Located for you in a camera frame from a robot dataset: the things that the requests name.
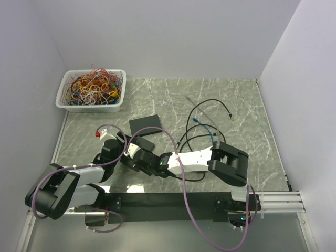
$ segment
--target gray wall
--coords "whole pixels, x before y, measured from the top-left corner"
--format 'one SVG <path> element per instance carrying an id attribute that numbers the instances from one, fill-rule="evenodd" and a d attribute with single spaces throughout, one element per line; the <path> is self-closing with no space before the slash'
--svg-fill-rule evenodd
<path id="1" fill-rule="evenodd" d="M 336 2 L 303 0 L 260 79 L 280 155 L 320 251 L 335 251 Z"/>
<path id="2" fill-rule="evenodd" d="M 260 77 L 299 0 L 31 0 L 69 69 Z"/>
<path id="3" fill-rule="evenodd" d="M 50 163 L 66 67 L 29 1 L 1 1 L 0 24 L 0 250 L 7 252 L 27 217 L 25 194 Z"/>

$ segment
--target blue cable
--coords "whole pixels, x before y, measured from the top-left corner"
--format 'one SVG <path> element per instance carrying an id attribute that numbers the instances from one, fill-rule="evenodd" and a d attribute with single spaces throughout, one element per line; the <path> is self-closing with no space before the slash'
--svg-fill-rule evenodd
<path id="1" fill-rule="evenodd" d="M 214 144 L 214 137 L 213 137 L 211 131 L 209 130 L 209 128 L 208 128 L 207 126 L 203 125 L 200 121 L 198 121 L 198 120 L 197 120 L 196 118 L 194 118 L 194 117 L 193 117 L 193 120 L 194 120 L 194 122 L 197 122 L 197 123 L 199 123 L 200 125 L 202 125 L 202 126 L 209 132 L 210 137 L 211 137 L 211 142 L 212 142 L 212 144 Z"/>

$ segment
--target gray floor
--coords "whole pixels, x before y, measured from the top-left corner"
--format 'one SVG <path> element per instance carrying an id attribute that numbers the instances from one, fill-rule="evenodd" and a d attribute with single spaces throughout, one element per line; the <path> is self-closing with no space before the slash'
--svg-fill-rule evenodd
<path id="1" fill-rule="evenodd" d="M 250 155 L 248 180 L 257 191 L 288 191 L 284 171 L 267 120 L 263 102 L 255 80 L 252 79 L 129 79 L 125 99 L 117 113 L 70 113 L 64 138 L 60 144 L 57 163 L 64 166 L 91 163 L 100 152 L 102 144 L 95 138 L 95 129 L 103 123 L 120 126 L 130 134 L 128 121 L 158 114 L 164 129 L 178 139 L 185 132 L 190 110 L 194 107 L 185 99 L 190 96 L 196 102 L 209 98 L 223 101 L 233 114 L 230 121 L 222 105 L 209 102 L 201 106 L 224 133 L 227 143 Z M 194 113 L 202 123 L 209 120 L 199 111 Z M 206 134 L 197 127 L 197 134 Z M 156 144 L 154 153 L 172 151 L 172 144 L 163 133 L 146 136 Z M 191 146 L 201 150 L 211 145 L 210 137 L 195 139 Z M 199 174 L 188 174 L 197 178 Z M 112 192 L 181 192 L 181 182 L 174 178 L 148 177 L 118 164 L 114 174 L 103 183 Z M 227 185 L 207 173 L 201 182 L 188 182 L 189 192 L 227 191 Z"/>
<path id="2" fill-rule="evenodd" d="M 109 234 L 95 234 L 85 230 L 84 216 L 68 215 L 57 221 L 37 220 L 27 251 L 33 252 L 172 252 L 172 251 L 218 251 L 211 247 L 197 232 L 191 221 L 174 222 L 127 222 Z M 242 238 L 239 230 L 228 223 L 201 220 L 202 231 L 216 244 L 225 248 L 237 246 Z M 111 229 L 110 224 L 104 229 Z M 307 246 L 296 213 L 265 214 L 257 216 L 248 227 L 244 251 L 295 251 L 307 252 Z"/>

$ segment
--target marble surface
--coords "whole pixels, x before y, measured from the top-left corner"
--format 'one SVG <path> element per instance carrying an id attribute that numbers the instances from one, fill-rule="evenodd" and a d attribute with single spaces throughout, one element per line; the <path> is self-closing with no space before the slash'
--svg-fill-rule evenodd
<path id="1" fill-rule="evenodd" d="M 117 113 L 69 113 L 64 137 L 60 143 L 57 163 L 64 166 L 91 163 L 103 145 L 95 136 L 95 129 L 103 123 L 120 126 L 130 135 L 128 121 L 153 114 L 160 116 L 162 127 L 176 141 L 185 132 L 186 120 L 194 107 L 185 95 L 195 102 L 209 98 L 223 101 L 235 120 L 230 121 L 224 107 L 215 101 L 200 106 L 215 120 L 228 144 L 249 154 L 248 180 L 258 191 L 288 191 L 275 142 L 264 106 L 254 79 L 128 79 L 125 98 Z M 209 120 L 199 111 L 194 117 L 202 123 Z M 190 136 L 206 134 L 203 127 L 196 127 Z M 155 143 L 154 153 L 172 151 L 172 144 L 164 133 L 145 136 Z M 210 137 L 191 141 L 194 150 L 211 145 Z M 199 178 L 201 174 L 187 174 Z M 181 192 L 181 181 L 160 178 L 135 172 L 118 164 L 114 174 L 101 186 L 110 192 Z M 227 185 L 211 173 L 201 182 L 187 182 L 189 192 L 223 192 Z"/>

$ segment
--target black rectangular object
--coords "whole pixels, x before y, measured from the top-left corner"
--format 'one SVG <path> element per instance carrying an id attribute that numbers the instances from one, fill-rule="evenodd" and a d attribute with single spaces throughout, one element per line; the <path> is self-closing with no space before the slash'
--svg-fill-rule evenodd
<path id="1" fill-rule="evenodd" d="M 134 120 L 130 120 L 131 133 L 134 135 L 138 130 L 141 130 L 145 127 L 158 127 L 162 128 L 159 116 L 157 114 L 151 115 L 150 117 L 143 117 Z M 147 129 L 142 131 L 139 135 L 150 135 L 162 132 L 162 130 L 157 129 Z"/>
<path id="2" fill-rule="evenodd" d="M 105 215 L 86 215 L 85 225 L 88 227 L 103 227 L 105 226 Z"/>
<path id="3" fill-rule="evenodd" d="M 152 151 L 155 147 L 155 144 L 146 140 L 145 138 L 142 138 L 141 136 L 138 136 L 136 138 L 136 144 L 137 146 L 139 146 L 142 149 L 148 150 L 148 151 Z"/>
<path id="4" fill-rule="evenodd" d="M 114 205 L 117 198 L 120 209 L 113 210 L 119 212 L 126 222 L 190 220 L 182 193 L 106 193 L 102 208 L 106 205 Z M 187 193 L 187 198 L 197 220 L 212 219 L 215 222 L 227 222 L 227 212 L 222 208 L 224 205 L 235 206 L 232 203 L 231 192 Z M 254 211 L 256 205 L 253 194 L 249 195 L 249 200 L 251 211 Z M 257 200 L 258 209 L 261 210 L 258 195 Z M 234 210 L 240 210 L 241 207 L 238 204 L 235 206 L 237 209 Z M 76 212 L 91 212 L 91 210 L 81 206 L 76 208 Z M 117 216 L 109 214 L 109 223 L 119 222 Z"/>

